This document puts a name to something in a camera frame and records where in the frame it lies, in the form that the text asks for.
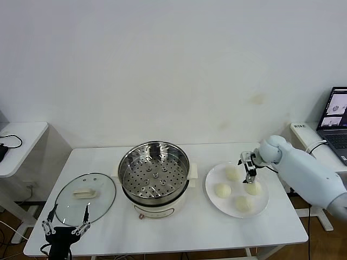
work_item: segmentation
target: floor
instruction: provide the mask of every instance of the floor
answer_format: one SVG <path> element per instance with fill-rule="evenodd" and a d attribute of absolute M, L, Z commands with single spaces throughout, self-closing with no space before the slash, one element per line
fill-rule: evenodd
<path fill-rule="evenodd" d="M 307 204 L 300 197 L 293 197 L 291 201 L 296 209 L 307 207 Z M 325 232 L 319 220 L 315 217 L 311 218 L 311 259 L 312 260 L 345 260 L 347 259 L 347 225 L 327 214 L 331 221 L 334 231 Z M 16 228 L 19 226 L 20 221 L 8 212 L 0 213 L 0 220 L 6 222 L 10 226 Z M 301 219 L 304 227 L 307 230 L 308 218 Z M 13 235 L 13 232 L 0 223 L 0 229 L 5 234 L 5 243 L 8 243 Z M 25 243 L 19 245 L 0 246 L 0 260 L 18 253 L 22 253 Z M 182 253 L 164 253 L 164 254 L 150 254 L 146 255 L 146 260 L 196 260 L 196 259 L 213 259 L 213 258 L 228 258 L 228 257 L 241 257 L 246 256 L 243 249 L 237 250 L 220 250 L 220 251 L 200 251 Z M 143 260 L 143 255 L 134 255 L 135 260 Z M 308 243 L 288 245 L 275 253 L 268 260 L 307 260 L 308 257 Z M 8 259 L 27 260 L 34 259 L 27 257 L 23 254 L 14 256 Z M 74 257 L 74 260 L 89 260 L 90 257 Z M 113 259 L 113 257 L 99 257 L 98 259 Z"/>

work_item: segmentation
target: pot handle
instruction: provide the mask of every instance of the pot handle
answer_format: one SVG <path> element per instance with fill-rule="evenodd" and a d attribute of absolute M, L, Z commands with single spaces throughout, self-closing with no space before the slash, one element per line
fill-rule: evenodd
<path fill-rule="evenodd" d="M 194 188 L 195 187 L 195 182 L 196 182 L 197 178 L 198 178 L 198 175 L 197 175 L 197 164 L 192 162 L 190 164 L 190 171 L 189 171 L 188 176 L 187 176 L 187 179 L 189 180 L 189 185 L 188 185 L 189 188 Z"/>
<path fill-rule="evenodd" d="M 115 183 L 120 183 L 119 177 L 118 177 L 118 165 L 116 164 L 111 172 L 111 176 L 110 176 Z"/>

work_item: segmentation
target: steamed bun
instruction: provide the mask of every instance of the steamed bun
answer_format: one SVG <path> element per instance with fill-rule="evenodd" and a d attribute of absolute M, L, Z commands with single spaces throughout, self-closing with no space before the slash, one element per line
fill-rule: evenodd
<path fill-rule="evenodd" d="M 236 208 L 240 212 L 249 212 L 253 209 L 254 205 L 251 199 L 246 196 L 238 196 L 236 198 Z"/>
<path fill-rule="evenodd" d="M 218 183 L 215 185 L 215 193 L 218 197 L 225 199 L 232 193 L 232 188 L 228 184 Z"/>
<path fill-rule="evenodd" d="M 228 164 L 226 166 L 226 176 L 228 180 L 237 181 L 241 179 L 240 171 L 233 165 Z"/>
<path fill-rule="evenodd" d="M 259 182 L 245 184 L 245 190 L 250 195 L 259 195 L 262 192 L 262 188 Z"/>

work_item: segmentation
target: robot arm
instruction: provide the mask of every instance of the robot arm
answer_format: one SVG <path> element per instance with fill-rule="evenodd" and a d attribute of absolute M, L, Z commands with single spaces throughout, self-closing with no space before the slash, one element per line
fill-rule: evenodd
<path fill-rule="evenodd" d="M 314 157 L 295 149 L 283 137 L 273 135 L 263 140 L 254 152 L 241 153 L 240 161 L 247 172 L 244 182 L 254 181 L 256 168 L 272 165 L 279 176 L 308 203 L 347 220 L 347 190 L 340 176 Z"/>

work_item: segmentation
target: small white table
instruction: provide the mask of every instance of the small white table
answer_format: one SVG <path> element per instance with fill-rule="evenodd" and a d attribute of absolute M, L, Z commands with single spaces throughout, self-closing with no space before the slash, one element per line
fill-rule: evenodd
<path fill-rule="evenodd" d="M 16 173 L 47 127 L 48 124 L 46 122 L 0 123 L 0 136 L 15 134 L 23 141 L 21 147 L 9 149 L 4 159 L 0 162 L 0 178 L 7 178 Z M 19 140 L 15 137 L 0 138 L 0 142 L 6 146 L 19 144 Z M 37 210 L 37 206 L 31 206 L 28 211 L 25 211 L 1 190 L 0 206 L 23 222 L 17 229 L 20 234 L 23 235 L 27 228 L 35 225 L 36 219 L 33 217 L 33 214 Z M 21 239 L 21 236 L 15 234 L 11 242 L 17 244 Z"/>
<path fill-rule="evenodd" d="M 299 139 L 304 148 L 308 148 L 312 144 L 318 141 L 322 141 L 323 139 L 317 134 L 317 122 L 294 122 L 291 123 L 291 130 Z M 347 173 L 347 166 L 345 166 L 334 154 L 334 152 L 330 149 L 328 145 L 321 145 L 317 149 L 312 152 L 312 155 L 326 167 L 332 169 L 336 173 L 338 173 L 342 178 L 345 176 L 344 173 Z M 297 209 L 297 214 L 300 218 L 308 217 L 309 210 L 308 209 Z M 322 224 L 325 231 L 334 230 L 332 224 L 329 219 L 325 215 L 323 209 L 319 207 L 311 208 L 311 216 L 318 217 L 320 223 Z"/>
<path fill-rule="evenodd" d="M 181 145 L 190 161 L 197 164 L 196 187 L 186 192 L 183 208 L 162 219 L 140 220 L 121 185 L 116 183 L 117 196 L 110 210 L 71 247 L 74 256 L 149 254 L 197 250 L 221 250 L 269 246 L 258 259 L 265 259 L 286 244 L 307 241 L 287 194 L 275 173 L 260 169 L 267 181 L 269 204 L 256 217 L 238 219 L 219 211 L 204 190 L 207 173 L 216 164 L 231 161 L 237 164 L 242 151 L 252 151 L 257 143 Z M 71 180 L 85 173 L 111 175 L 130 147 L 74 149 L 67 160 L 42 213 L 31 233 L 24 253 L 42 256 L 40 247 L 46 244 L 41 221 L 47 218 L 60 190 Z M 55 218 L 55 226 L 62 224 Z"/>

